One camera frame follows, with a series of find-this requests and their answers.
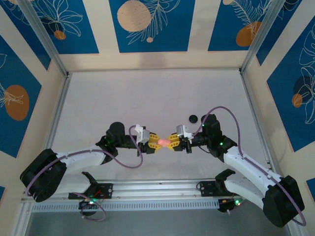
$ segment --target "black cap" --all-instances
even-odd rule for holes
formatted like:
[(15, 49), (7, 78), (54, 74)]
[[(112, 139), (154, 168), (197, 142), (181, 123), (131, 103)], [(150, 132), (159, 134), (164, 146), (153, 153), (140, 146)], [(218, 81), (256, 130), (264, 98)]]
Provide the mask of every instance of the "black cap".
[(198, 117), (197, 117), (196, 115), (191, 115), (191, 116), (189, 117), (189, 121), (190, 121), (191, 123), (195, 124), (195, 123), (197, 123), (197, 121), (198, 121)]

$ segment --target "pink object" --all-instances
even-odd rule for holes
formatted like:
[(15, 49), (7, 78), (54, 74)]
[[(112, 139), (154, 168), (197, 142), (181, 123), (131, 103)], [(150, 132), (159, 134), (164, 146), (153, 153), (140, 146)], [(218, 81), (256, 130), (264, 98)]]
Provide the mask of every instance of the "pink object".
[(162, 147), (167, 147), (167, 145), (171, 144), (171, 141), (168, 139), (159, 139), (157, 144), (161, 145)]

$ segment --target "cable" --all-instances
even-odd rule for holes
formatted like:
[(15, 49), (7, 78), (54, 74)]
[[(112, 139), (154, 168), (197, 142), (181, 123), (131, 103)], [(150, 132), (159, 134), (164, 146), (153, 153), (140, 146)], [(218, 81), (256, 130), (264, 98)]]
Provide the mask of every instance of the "cable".
[[(235, 117), (235, 115), (226, 107), (224, 106), (217, 106), (217, 107), (214, 107), (212, 108), (208, 113), (207, 115), (205, 116), (205, 118), (202, 120), (201, 122), (201, 125), (199, 126), (199, 128), (197, 129), (197, 131), (192, 135), (192, 136), (195, 136), (198, 134), (198, 132), (201, 130), (202, 128), (202, 125), (204, 124), (204, 122), (206, 121), (206, 119), (208, 118), (208, 116), (210, 115), (210, 113), (216, 109), (224, 109), (226, 111), (228, 111), (231, 116), (233, 117), (235, 123), (236, 123), (236, 127), (237, 127), (237, 136), (238, 136), (238, 150), (239, 150), (239, 153), (241, 155), (242, 158), (244, 158), (247, 162), (249, 162), (250, 164), (252, 164), (254, 167), (256, 167), (258, 170), (260, 170), (264, 175), (268, 176), (268, 173), (266, 171), (264, 171), (261, 167), (259, 167), (258, 165), (256, 165), (255, 163), (253, 163), (251, 160), (249, 160), (247, 157), (244, 157), (243, 155), (243, 152), (242, 152), (242, 149), (241, 149), (241, 130), (240, 130), (240, 125), (237, 121), (237, 118)], [(302, 223), (295, 220), (295, 219), (292, 219), (293, 222), (297, 223), (298, 225), (301, 225), (301, 226), (306, 226), (306, 220), (305, 220), (305, 217), (302, 213), (302, 211), (300, 210), (299, 206), (296, 204), (296, 202), (294, 201), (294, 199), (291, 197), (291, 195), (286, 191), (286, 189), (278, 182), (276, 181), (273, 177), (270, 178), (283, 192), (284, 194), (288, 197), (288, 199), (290, 200), (290, 202), (293, 204), (294, 208), (296, 209), (296, 211), (298, 212), (298, 214), (300, 215), (301, 219), (302, 219)]]
[[(64, 155), (64, 156), (61, 156), (59, 158), (57, 158), (56, 160), (50, 162), (47, 166), (45, 166), (43, 169), (41, 169), (35, 176), (34, 178), (30, 181), (30, 183), (28, 184), (28, 186), (26, 187), (26, 190), (25, 190), (25, 193), (28, 195), (28, 196), (31, 196), (30, 194), (30, 188), (32, 187), (32, 185), (35, 183), (35, 181), (38, 179), (38, 177), (43, 174), (46, 170), (48, 170), (51, 166), (53, 166), (55, 163), (57, 163), (58, 161), (60, 160), (63, 160), (65, 158), (68, 158), (68, 157), (72, 157), (72, 156), (76, 156), (76, 155), (79, 155), (79, 154), (83, 154), (83, 153), (87, 153), (87, 152), (102, 152), (106, 155), (109, 155), (113, 160), (115, 160), (118, 164), (120, 164), (121, 166), (123, 167), (126, 167), (126, 168), (129, 168), (129, 169), (136, 169), (136, 168), (139, 168), (142, 163), (143, 163), (143, 155), (142, 155), (142, 152), (141, 152), (141, 149), (139, 148), (139, 146), (137, 145), (137, 142), (135, 141), (135, 139), (133, 138), (132, 134), (131, 134), (131, 129), (136, 127), (135, 125), (132, 125), (130, 128), (129, 128), (129, 135), (130, 135), (130, 138), (132, 140), (132, 142), (134, 143), (134, 145), (136, 146), (138, 152), (139, 152), (139, 155), (140, 155), (140, 164), (137, 165), (137, 166), (127, 166), (123, 163), (121, 163), (119, 160), (117, 160), (112, 154), (110, 154), (109, 152), (105, 151), (105, 150), (99, 150), (99, 149), (92, 149), (92, 150), (82, 150), (82, 151), (76, 151), (76, 152), (73, 152), (73, 153), (70, 153), (68, 156)], [(89, 197), (81, 194), (81, 193), (73, 193), (73, 194), (76, 194), (78, 196), (81, 196), (81, 197), (84, 197), (86, 199), (90, 199)], [(95, 205), (97, 205), (104, 213), (105, 213), (105, 210), (95, 202)], [(91, 219), (91, 218), (88, 218), (86, 216), (84, 216), (85, 219), (89, 219), (89, 220), (93, 220), (93, 221), (101, 221), (101, 220), (104, 220), (105, 219), (105, 216), (104, 218), (102, 219)]]
[(206, 151), (205, 149), (203, 149), (201, 146), (198, 146), (201, 150), (203, 150), (205, 153), (210, 153), (209, 151)]

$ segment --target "enclosure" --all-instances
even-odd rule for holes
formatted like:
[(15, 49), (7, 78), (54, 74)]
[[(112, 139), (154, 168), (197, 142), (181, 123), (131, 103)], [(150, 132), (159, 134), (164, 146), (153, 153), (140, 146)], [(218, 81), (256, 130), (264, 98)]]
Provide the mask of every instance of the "enclosure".
[[(314, 234), (313, 0), (0, 0), (0, 6), (1, 235)], [(46, 148), (90, 148), (114, 122), (126, 134), (140, 124), (167, 139), (178, 125), (195, 132), (217, 106), (235, 114), (247, 155), (296, 179), (305, 227), (290, 221), (277, 228), (240, 196), (234, 210), (219, 212), (221, 197), (202, 197), (196, 185), (230, 166), (197, 147), (143, 154), (137, 169), (93, 160), (73, 167), (114, 184), (111, 199), (101, 202), (102, 222), (81, 219), (78, 201), (67, 194), (41, 203), (24, 194), (20, 174)], [(237, 141), (233, 117), (224, 109), (213, 114)], [(135, 149), (118, 154), (125, 165), (140, 162)]]

